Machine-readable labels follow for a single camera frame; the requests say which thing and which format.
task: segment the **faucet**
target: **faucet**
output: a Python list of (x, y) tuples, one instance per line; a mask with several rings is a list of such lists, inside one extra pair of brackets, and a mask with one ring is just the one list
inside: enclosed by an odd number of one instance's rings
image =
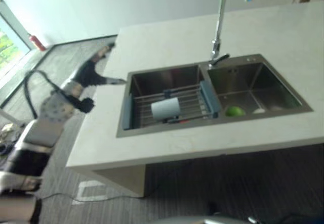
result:
[(224, 10), (225, 10), (225, 4), (226, 0), (220, 0), (220, 5), (219, 5), (219, 18), (216, 24), (216, 31), (215, 31), (215, 38), (212, 40), (213, 44), (213, 50), (211, 53), (211, 60), (209, 63), (209, 67), (215, 66), (218, 62), (226, 59), (229, 57), (229, 54), (226, 54), (224, 56), (219, 56), (219, 51), (221, 47), (221, 31), (222, 31), (222, 25), (223, 25), (223, 19), (224, 19)]

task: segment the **white countertop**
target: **white countertop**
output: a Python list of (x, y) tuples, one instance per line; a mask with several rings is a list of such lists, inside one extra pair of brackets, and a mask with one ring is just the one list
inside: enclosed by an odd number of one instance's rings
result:
[[(206, 61), (216, 15), (125, 28), (104, 75)], [(225, 14), (221, 54), (262, 54), (314, 112), (116, 138), (124, 86), (98, 87), (67, 167), (106, 169), (324, 142), (324, 2)]]

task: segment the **fire extinguisher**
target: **fire extinguisher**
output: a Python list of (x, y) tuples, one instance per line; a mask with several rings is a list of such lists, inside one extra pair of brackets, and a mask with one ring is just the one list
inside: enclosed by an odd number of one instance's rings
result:
[(45, 51), (45, 46), (40, 42), (40, 40), (35, 35), (29, 35), (29, 40), (39, 49), (40, 51)]

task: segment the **gray carpet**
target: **gray carpet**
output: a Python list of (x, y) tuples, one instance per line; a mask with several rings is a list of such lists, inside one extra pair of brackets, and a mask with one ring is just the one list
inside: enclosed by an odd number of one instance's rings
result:
[[(56, 83), (62, 83), (75, 67), (114, 38), (57, 46), (40, 65)], [(98, 65), (103, 71), (105, 61)], [(35, 76), (32, 100), (38, 108), (50, 88)], [(92, 95), (89, 88), (85, 95)], [(31, 119), (20, 89), (4, 108), (20, 119)], [(84, 115), (77, 112), (65, 132), (44, 174), (40, 197), (62, 192), (76, 196), (79, 184), (90, 179), (65, 169)], [(254, 216), (275, 223), (291, 212), (316, 216), (323, 209), (323, 144), (276, 151), (177, 161), (149, 165), (145, 199), (115, 199), (99, 203), (73, 204), (64, 196), (43, 203), (41, 223), (142, 224), (178, 215), (202, 215), (208, 202), (219, 211), (238, 217)], [(97, 186), (85, 189), (83, 196), (114, 197), (118, 191)]]

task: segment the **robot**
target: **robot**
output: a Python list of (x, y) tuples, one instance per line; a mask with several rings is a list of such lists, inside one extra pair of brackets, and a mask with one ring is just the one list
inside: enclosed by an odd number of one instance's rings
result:
[[(54, 90), (43, 101), (39, 115), (31, 107), (35, 120), (26, 125), (16, 120), (14, 122), (20, 127), (9, 125), (3, 129), (7, 138), (10, 138), (10, 143), (0, 146), (0, 222), (38, 222), (42, 201), (33, 192), (41, 186), (42, 173), (63, 132), (64, 124), (73, 116), (75, 108), (89, 113), (94, 107), (90, 98), (79, 100), (82, 92), (92, 85), (126, 83), (123, 79), (103, 77), (95, 71), (95, 65), (113, 47), (113, 43), (103, 47), (84, 62), (61, 87), (53, 84)], [(37, 72), (48, 80), (45, 73)], [(26, 87), (33, 73), (35, 71), (26, 75)]]

